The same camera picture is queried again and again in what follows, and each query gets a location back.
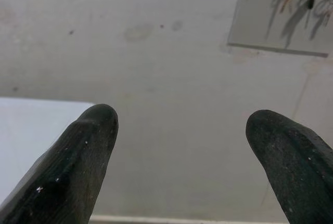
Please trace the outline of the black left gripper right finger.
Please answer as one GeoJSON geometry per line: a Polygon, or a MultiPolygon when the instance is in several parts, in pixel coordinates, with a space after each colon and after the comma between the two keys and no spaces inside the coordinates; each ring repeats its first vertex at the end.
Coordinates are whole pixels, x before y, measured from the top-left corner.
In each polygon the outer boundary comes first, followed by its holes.
{"type": "Polygon", "coordinates": [[[246,137],[288,222],[332,223],[332,148],[271,110],[249,116],[246,137]]]}

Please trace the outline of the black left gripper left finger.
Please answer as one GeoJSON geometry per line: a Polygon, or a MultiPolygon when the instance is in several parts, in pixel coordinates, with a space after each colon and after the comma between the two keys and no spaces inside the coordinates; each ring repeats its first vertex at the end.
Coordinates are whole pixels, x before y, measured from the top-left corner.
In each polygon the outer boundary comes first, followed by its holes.
{"type": "Polygon", "coordinates": [[[85,110],[1,204],[1,223],[88,223],[118,134],[107,104],[85,110]]]}

